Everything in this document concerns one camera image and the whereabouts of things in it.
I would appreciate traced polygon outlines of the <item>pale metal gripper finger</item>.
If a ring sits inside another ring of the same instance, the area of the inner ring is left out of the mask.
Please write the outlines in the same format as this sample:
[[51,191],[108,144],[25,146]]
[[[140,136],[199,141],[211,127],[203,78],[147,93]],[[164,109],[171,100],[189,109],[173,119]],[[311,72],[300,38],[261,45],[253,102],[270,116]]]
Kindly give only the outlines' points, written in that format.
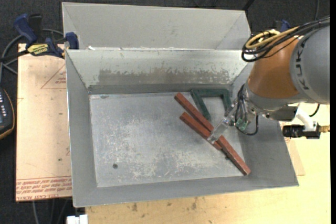
[[226,134],[227,130],[232,126],[231,120],[222,120],[213,129],[213,141],[218,141],[221,136]]
[[223,118],[211,131],[211,134],[207,140],[209,142],[217,141],[227,129],[228,129],[228,118]]

